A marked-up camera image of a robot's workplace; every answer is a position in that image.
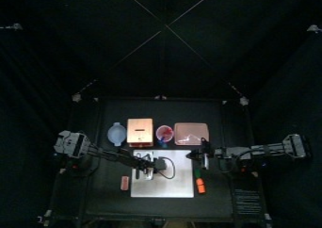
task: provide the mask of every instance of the orange box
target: orange box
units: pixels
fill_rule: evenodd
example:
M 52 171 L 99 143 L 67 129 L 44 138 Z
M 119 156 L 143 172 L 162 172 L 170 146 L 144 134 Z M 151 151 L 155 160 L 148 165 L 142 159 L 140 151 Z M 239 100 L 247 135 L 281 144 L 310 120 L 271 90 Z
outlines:
M 202 178 L 197 179 L 197 187 L 201 194 L 206 193 L 205 180 Z
M 127 142 L 130 147 L 143 148 L 154 146 L 152 119 L 127 120 Z

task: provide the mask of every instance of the red object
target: red object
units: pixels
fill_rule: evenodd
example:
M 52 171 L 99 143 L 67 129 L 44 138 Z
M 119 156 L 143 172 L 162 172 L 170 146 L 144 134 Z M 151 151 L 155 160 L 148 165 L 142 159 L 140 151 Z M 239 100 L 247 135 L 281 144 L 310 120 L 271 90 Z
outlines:
M 122 190 L 128 190 L 128 176 L 122 176 L 120 179 L 120 189 Z
M 169 127 L 163 132 L 164 135 L 173 135 L 173 129 Z

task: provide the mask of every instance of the small box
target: small box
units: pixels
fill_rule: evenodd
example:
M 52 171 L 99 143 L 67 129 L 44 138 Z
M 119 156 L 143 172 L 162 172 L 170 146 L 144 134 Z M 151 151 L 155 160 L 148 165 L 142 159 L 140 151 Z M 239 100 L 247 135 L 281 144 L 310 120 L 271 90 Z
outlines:
M 130 182 L 130 178 L 128 176 L 122 176 L 120 179 L 120 190 L 128 190 L 128 182 Z
M 127 120 L 127 142 L 130 147 L 143 148 L 154 146 L 152 119 Z

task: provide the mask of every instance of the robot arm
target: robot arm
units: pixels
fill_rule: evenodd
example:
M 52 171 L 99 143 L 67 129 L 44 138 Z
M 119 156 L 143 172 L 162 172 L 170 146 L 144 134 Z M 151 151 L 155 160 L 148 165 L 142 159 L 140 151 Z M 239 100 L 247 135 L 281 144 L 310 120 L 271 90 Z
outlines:
M 166 170 L 166 163 L 162 158 L 155 158 L 152 154 L 147 157 L 131 156 L 130 152 L 119 149 L 118 152 L 104 151 L 91 143 L 87 136 L 82 133 L 63 131 L 58 135 L 55 151 L 67 155 L 70 158 L 80 159 L 84 155 L 99 156 L 108 161 L 120 162 L 123 165 L 148 173 L 152 179 L 154 171 Z
M 225 147 L 213 150 L 205 138 L 202 138 L 202 145 L 203 148 L 194 150 L 186 157 L 199 161 L 202 168 L 207 170 L 207 159 L 215 155 L 219 161 L 219 168 L 226 173 L 251 170 L 254 163 L 261 163 L 267 156 L 287 155 L 293 159 L 303 159 L 311 156 L 305 137 L 297 134 L 287 135 L 281 143 L 269 145 Z

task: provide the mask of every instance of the black curtain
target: black curtain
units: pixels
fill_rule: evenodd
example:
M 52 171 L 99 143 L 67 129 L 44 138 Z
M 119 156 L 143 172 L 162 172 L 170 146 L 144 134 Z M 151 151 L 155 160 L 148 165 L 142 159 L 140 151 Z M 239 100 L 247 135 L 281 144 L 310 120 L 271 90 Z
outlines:
M 23 31 L 0 30 L 0 227 L 36 227 L 47 211 L 54 144 L 71 112 L 71 95 L 32 49 Z
M 310 160 L 271 160 L 266 173 L 269 210 L 275 227 L 322 225 L 322 35 L 294 53 L 251 102 L 253 128 L 259 144 L 298 133 L 311 144 Z

